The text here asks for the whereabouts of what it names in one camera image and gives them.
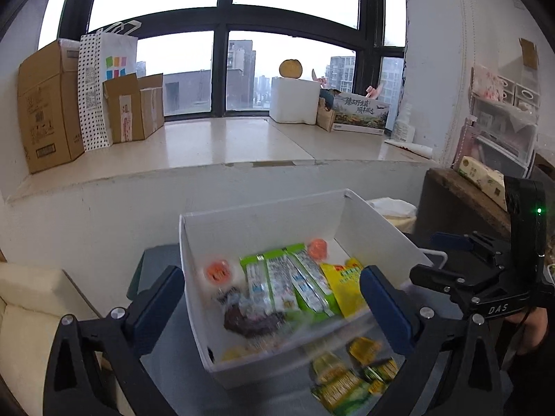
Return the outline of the person's right hand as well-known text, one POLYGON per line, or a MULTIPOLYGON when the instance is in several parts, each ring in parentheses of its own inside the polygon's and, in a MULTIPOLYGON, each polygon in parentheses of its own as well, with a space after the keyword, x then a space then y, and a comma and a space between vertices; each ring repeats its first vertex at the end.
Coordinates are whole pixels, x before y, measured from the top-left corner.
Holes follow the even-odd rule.
POLYGON ((547 334, 548 319, 545 308, 535 308, 525 313, 509 315, 506 321, 520 325, 524 329, 518 354, 523 355, 537 348, 547 334))

